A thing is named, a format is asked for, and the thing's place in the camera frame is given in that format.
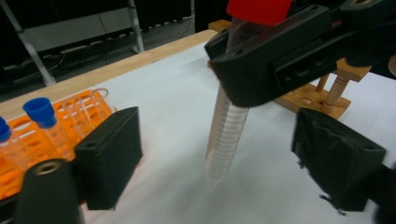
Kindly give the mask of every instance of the blue tube cap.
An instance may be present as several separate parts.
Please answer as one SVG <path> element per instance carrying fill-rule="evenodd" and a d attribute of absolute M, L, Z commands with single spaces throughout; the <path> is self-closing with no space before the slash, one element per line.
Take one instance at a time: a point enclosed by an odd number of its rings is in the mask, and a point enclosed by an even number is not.
<path fill-rule="evenodd" d="M 40 128 L 48 129 L 56 124 L 55 111 L 48 98 L 40 97 L 30 100 L 23 105 L 23 110 Z"/>
<path fill-rule="evenodd" d="M 6 121 L 0 117 L 0 143 L 6 142 L 11 136 L 11 130 L 6 124 Z"/>

